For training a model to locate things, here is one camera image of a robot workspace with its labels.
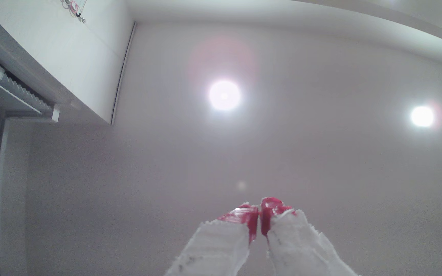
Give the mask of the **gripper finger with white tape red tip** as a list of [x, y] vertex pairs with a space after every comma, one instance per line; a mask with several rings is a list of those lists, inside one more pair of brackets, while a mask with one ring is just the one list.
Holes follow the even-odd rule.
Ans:
[[165, 275], [237, 275], [256, 239], [259, 207], [247, 202], [200, 223]]
[[358, 275], [302, 210], [277, 198], [261, 201], [261, 232], [267, 239], [274, 275]]

